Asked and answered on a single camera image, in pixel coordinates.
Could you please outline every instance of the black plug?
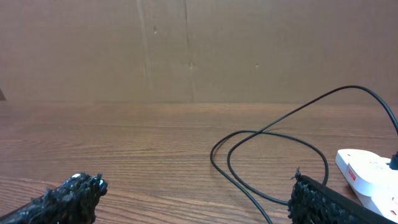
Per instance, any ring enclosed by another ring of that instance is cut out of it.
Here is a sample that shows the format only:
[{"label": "black plug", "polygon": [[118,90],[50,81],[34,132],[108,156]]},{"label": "black plug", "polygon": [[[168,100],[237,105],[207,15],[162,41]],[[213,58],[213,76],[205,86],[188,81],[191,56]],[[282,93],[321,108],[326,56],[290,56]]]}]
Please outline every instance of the black plug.
[{"label": "black plug", "polygon": [[391,162],[390,162],[390,168],[392,170],[398,170],[398,152],[395,155],[392,155]]}]

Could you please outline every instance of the wooden table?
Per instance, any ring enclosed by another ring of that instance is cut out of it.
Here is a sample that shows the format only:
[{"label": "wooden table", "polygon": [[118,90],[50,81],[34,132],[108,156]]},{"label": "wooden table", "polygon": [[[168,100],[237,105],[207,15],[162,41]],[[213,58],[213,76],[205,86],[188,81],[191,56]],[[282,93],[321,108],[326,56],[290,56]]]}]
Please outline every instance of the wooden table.
[{"label": "wooden table", "polygon": [[[238,129],[260,129],[300,105],[0,103],[0,215],[46,187],[85,171],[104,174],[108,194],[96,223],[264,223],[251,201],[210,164],[211,147]],[[272,127],[309,141],[327,157],[328,185],[355,200],[334,163],[338,149],[390,157],[397,136],[387,114],[372,106],[315,105]],[[224,169],[228,149],[216,162]],[[297,167],[322,181],[323,162],[311,149],[258,136],[232,156],[235,171],[260,191],[288,200]],[[274,223],[291,223],[287,207],[260,201]]]}]

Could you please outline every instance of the brown cardboard wall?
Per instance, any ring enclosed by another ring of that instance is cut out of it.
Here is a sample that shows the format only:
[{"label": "brown cardboard wall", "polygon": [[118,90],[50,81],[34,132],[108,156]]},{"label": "brown cardboard wall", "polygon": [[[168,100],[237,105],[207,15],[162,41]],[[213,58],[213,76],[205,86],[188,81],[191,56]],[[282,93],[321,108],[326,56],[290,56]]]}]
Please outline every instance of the brown cardboard wall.
[{"label": "brown cardboard wall", "polygon": [[[0,1],[8,100],[397,104],[398,2]],[[372,101],[363,93],[326,100]]]}]

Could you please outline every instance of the black cord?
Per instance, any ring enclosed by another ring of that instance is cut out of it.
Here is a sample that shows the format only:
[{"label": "black cord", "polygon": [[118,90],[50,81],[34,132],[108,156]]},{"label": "black cord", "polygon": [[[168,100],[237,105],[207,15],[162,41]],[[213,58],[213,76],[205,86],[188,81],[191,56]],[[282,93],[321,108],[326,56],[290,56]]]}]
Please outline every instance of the black cord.
[{"label": "black cord", "polygon": [[266,195],[266,194],[264,194],[264,193],[262,193],[262,192],[256,190],[255,188],[251,187],[249,184],[245,183],[245,181],[243,181],[241,178],[239,178],[239,176],[235,173],[235,171],[233,170],[233,168],[232,168],[232,166],[231,166],[231,155],[232,155],[233,151],[234,151],[237,147],[239,147],[240,145],[242,145],[244,142],[246,142],[247,140],[249,140],[249,139],[251,139],[251,138],[253,138],[253,137],[255,137],[255,136],[259,135],[259,134],[271,134],[271,135],[280,136],[280,137],[283,137],[283,138],[287,138],[287,139],[291,139],[291,140],[300,142],[300,143],[302,143],[302,144],[304,144],[304,145],[306,145],[306,146],[312,148],[312,149],[313,149],[314,151],[316,151],[316,152],[321,156],[321,158],[323,159],[323,163],[325,164],[325,177],[324,177],[324,179],[323,179],[323,183],[322,183],[322,184],[323,184],[323,185],[326,185],[326,183],[327,183],[327,181],[328,181],[329,167],[328,167],[328,162],[327,162],[327,160],[326,160],[326,157],[322,154],[322,152],[321,152],[319,149],[317,149],[315,146],[311,145],[310,143],[308,143],[308,142],[306,142],[306,141],[303,141],[303,140],[301,140],[301,139],[295,138],[295,137],[293,137],[293,136],[288,136],[288,135],[286,135],[286,134],[274,133],[274,132],[265,131],[265,130],[266,130],[267,128],[271,127],[272,125],[278,123],[279,121],[285,119],[286,117],[288,117],[288,116],[290,116],[290,115],[292,115],[292,114],[298,112],[299,110],[305,108],[306,106],[311,105],[312,103],[314,103],[314,102],[316,102],[316,101],[318,101],[318,100],[320,100],[320,99],[322,99],[322,98],[324,98],[324,97],[326,97],[326,96],[328,96],[328,95],[330,95],[330,94],[332,94],[332,93],[334,93],[334,92],[337,92],[337,91],[340,91],[340,90],[344,90],[344,89],[347,89],[347,88],[357,88],[357,89],[363,90],[363,91],[369,93],[370,95],[372,95],[375,99],[377,99],[377,101],[382,105],[382,107],[385,109],[385,111],[386,111],[387,114],[389,115],[389,117],[390,117],[390,119],[391,119],[391,121],[392,121],[392,124],[394,125],[394,127],[395,127],[395,129],[396,129],[396,131],[397,131],[397,134],[398,134],[398,122],[397,122],[397,119],[396,119],[396,117],[394,116],[393,112],[391,111],[390,107],[388,107],[387,103],[384,102],[384,100],[383,100],[382,98],[380,98],[380,96],[378,96],[377,94],[375,94],[375,92],[373,92],[372,90],[370,90],[370,89],[368,89],[368,88],[365,88],[365,87],[362,87],[362,86],[356,86],[356,85],[349,85],[349,86],[343,86],[343,87],[337,88],[337,89],[335,89],[335,90],[329,91],[328,93],[325,93],[325,94],[322,95],[322,96],[319,96],[318,98],[316,98],[316,99],[314,99],[314,100],[312,100],[312,101],[310,101],[310,102],[304,104],[303,106],[297,108],[296,110],[293,110],[293,111],[287,113],[286,115],[282,116],[281,118],[279,118],[279,119],[273,121],[271,124],[268,124],[266,127],[260,129],[259,131],[253,131],[253,130],[240,130],[240,131],[236,131],[236,132],[234,132],[234,133],[231,133],[231,134],[227,135],[226,137],[224,137],[223,139],[221,139],[221,140],[220,140],[218,143],[216,143],[216,144],[213,146],[213,148],[211,149],[211,152],[210,152],[210,161],[211,161],[211,163],[213,164],[213,166],[218,170],[218,172],[220,172],[220,173],[221,173],[223,176],[225,176],[229,181],[231,181],[235,186],[237,186],[237,188],[239,188],[240,190],[242,190],[243,193],[244,193],[247,197],[249,197],[249,199],[250,199],[250,200],[255,204],[255,206],[260,210],[260,212],[262,213],[262,215],[264,216],[264,218],[267,220],[268,223],[272,223],[272,221],[271,221],[271,219],[268,217],[268,215],[267,215],[267,213],[264,211],[264,209],[263,209],[263,208],[259,205],[259,203],[256,201],[256,199],[254,199],[253,196],[251,196],[250,193],[249,193],[244,187],[242,187],[239,183],[237,183],[234,179],[232,179],[227,173],[225,173],[223,170],[221,170],[221,169],[216,165],[216,163],[214,162],[214,159],[213,159],[213,154],[214,154],[215,149],[218,148],[218,147],[220,146],[221,143],[227,141],[229,138],[231,138],[231,137],[233,137],[233,136],[235,136],[235,135],[237,135],[237,134],[241,134],[241,133],[253,133],[253,134],[251,134],[250,136],[248,136],[248,137],[244,138],[243,140],[241,140],[240,142],[238,142],[237,144],[235,144],[235,145],[229,150],[228,156],[227,156],[228,169],[231,171],[232,175],[233,175],[241,184],[243,184],[246,188],[248,188],[249,190],[251,190],[251,191],[254,192],[255,194],[258,194],[259,196],[261,196],[261,197],[263,197],[263,198],[265,198],[265,199],[268,199],[268,200],[270,200],[270,201],[272,201],[272,202],[280,203],[280,204],[282,204],[282,205],[287,205],[287,202],[286,202],[286,201],[279,200],[279,199],[276,199],[276,198],[272,198],[272,197],[270,197],[270,196],[268,196],[268,195]]}]

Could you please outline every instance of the white power strip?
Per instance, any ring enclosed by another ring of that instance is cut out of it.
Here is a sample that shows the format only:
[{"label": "white power strip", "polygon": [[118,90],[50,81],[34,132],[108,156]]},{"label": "white power strip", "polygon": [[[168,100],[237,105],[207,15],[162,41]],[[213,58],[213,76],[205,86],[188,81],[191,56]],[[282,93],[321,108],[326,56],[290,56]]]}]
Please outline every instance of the white power strip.
[{"label": "white power strip", "polygon": [[398,170],[369,151],[340,149],[336,164],[367,209],[398,223]]}]

